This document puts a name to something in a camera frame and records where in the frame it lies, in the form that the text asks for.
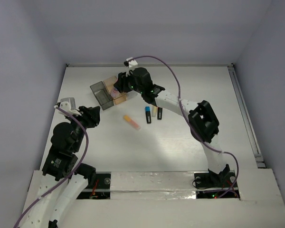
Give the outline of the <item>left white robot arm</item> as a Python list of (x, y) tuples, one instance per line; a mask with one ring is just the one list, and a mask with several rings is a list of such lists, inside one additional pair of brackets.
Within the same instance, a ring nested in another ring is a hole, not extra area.
[(36, 199), (23, 212), (17, 228), (58, 228), (70, 207), (84, 188), (95, 184), (95, 168), (78, 158), (82, 141), (89, 143), (87, 129), (100, 123), (100, 107), (67, 107), (61, 102), (55, 108), (66, 122), (57, 124), (50, 139), (51, 147), (42, 168)]

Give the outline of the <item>clear plastic bin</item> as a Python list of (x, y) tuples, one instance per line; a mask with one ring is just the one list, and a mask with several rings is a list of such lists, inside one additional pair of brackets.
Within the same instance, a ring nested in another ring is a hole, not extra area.
[(138, 93), (136, 91), (130, 91), (130, 92), (126, 93), (126, 99), (130, 100), (130, 99), (136, 97), (137, 95), (138, 95)]

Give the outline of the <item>amber translucent bin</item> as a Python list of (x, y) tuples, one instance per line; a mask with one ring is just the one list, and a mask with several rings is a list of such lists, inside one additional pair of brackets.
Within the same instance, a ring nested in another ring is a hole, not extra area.
[[(113, 88), (114, 86), (114, 83), (117, 81), (117, 77), (116, 76), (112, 76), (110, 78), (107, 78), (103, 81), (109, 95), (110, 95), (110, 92), (111, 92), (111, 89)], [(120, 93), (120, 96), (116, 99), (113, 99), (113, 102), (114, 102), (114, 105), (118, 105), (120, 103), (123, 103), (125, 102), (127, 99), (126, 99), (126, 93)]]

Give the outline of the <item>white foam front board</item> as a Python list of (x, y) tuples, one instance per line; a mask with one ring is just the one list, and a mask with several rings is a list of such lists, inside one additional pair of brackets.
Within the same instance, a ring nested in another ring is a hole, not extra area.
[[(35, 171), (27, 201), (36, 199)], [(76, 199), (60, 228), (285, 228), (285, 205), (271, 169), (243, 170), (240, 199)]]

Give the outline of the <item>silver tape strip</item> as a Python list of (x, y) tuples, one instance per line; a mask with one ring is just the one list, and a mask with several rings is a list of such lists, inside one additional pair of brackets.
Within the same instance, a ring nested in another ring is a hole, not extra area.
[(193, 200), (193, 172), (112, 172), (112, 200)]

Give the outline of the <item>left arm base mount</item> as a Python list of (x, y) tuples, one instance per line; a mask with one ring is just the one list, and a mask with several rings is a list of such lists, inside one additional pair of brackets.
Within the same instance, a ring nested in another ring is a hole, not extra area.
[(77, 200), (109, 200), (111, 197), (111, 173), (97, 172), (94, 185), (88, 185), (78, 195)]

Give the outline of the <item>pink cap black highlighter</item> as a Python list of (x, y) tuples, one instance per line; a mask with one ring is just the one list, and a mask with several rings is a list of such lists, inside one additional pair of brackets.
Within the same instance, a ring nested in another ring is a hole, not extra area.
[(161, 120), (162, 119), (162, 112), (163, 112), (163, 109), (158, 107), (157, 108), (157, 119), (158, 120)]

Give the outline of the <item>yellow pastel highlighter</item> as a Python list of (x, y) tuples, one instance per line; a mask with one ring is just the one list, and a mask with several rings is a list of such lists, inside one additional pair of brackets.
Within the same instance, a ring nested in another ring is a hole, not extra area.
[(156, 115), (157, 115), (157, 107), (152, 106), (152, 117), (156, 117)]

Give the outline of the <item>aluminium rail right edge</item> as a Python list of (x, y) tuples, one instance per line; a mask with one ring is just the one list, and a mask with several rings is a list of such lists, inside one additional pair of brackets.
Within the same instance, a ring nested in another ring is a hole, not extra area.
[(248, 139), (249, 139), (249, 142), (252, 148), (252, 152), (254, 154), (254, 158), (256, 160), (257, 167), (259, 169), (266, 169), (267, 168), (266, 163), (261, 153), (261, 150), (259, 148), (257, 137), (256, 137), (256, 134), (255, 134), (248, 110), (247, 110), (247, 106), (246, 106), (246, 103), (245, 103), (245, 100), (244, 100), (244, 97), (243, 97), (243, 94), (242, 94), (242, 91), (239, 85), (239, 81), (238, 81), (237, 74), (235, 71), (235, 66), (233, 64), (228, 66), (228, 72), (229, 72), (231, 83), (233, 85), (233, 88), (236, 94), (237, 102), (240, 108), (240, 112), (241, 112), (241, 115), (244, 121), (245, 129), (246, 129)]

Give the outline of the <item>blue cap black highlighter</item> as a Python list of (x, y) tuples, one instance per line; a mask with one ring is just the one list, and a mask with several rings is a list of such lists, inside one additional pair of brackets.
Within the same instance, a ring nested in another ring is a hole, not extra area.
[(146, 117), (146, 122), (147, 124), (152, 123), (152, 117), (151, 117), (151, 110), (149, 106), (145, 107), (145, 117)]

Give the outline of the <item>orange pastel highlighter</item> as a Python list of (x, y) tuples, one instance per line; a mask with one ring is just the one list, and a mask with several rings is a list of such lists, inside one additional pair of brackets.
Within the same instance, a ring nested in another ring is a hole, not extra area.
[(136, 130), (140, 130), (140, 125), (135, 122), (131, 117), (129, 117), (128, 115), (124, 115), (123, 119), (134, 129)]

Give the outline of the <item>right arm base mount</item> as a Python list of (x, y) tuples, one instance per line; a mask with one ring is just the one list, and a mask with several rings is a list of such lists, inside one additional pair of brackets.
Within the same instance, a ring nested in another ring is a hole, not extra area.
[(219, 174), (210, 170), (195, 173), (191, 184), (196, 190), (197, 199), (240, 199), (235, 177), (235, 172), (230, 171), (227, 164)]

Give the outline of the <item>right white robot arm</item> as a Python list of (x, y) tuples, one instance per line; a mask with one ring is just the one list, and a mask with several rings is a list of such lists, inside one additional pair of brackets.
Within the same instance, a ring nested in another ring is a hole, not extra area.
[(120, 93), (135, 91), (146, 103), (184, 117), (192, 136), (202, 144), (210, 183), (220, 186), (226, 181), (230, 167), (223, 158), (218, 140), (219, 121), (209, 102), (203, 100), (197, 103), (178, 98), (164, 87), (154, 84), (150, 73), (143, 67), (119, 73), (114, 88)]

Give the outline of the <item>grey translucent bin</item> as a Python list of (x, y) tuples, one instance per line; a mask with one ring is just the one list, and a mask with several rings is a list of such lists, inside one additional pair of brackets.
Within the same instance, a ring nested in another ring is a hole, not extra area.
[(102, 81), (91, 85), (90, 89), (92, 90), (102, 110), (106, 110), (113, 107), (114, 105), (113, 98), (108, 93), (106, 86)]

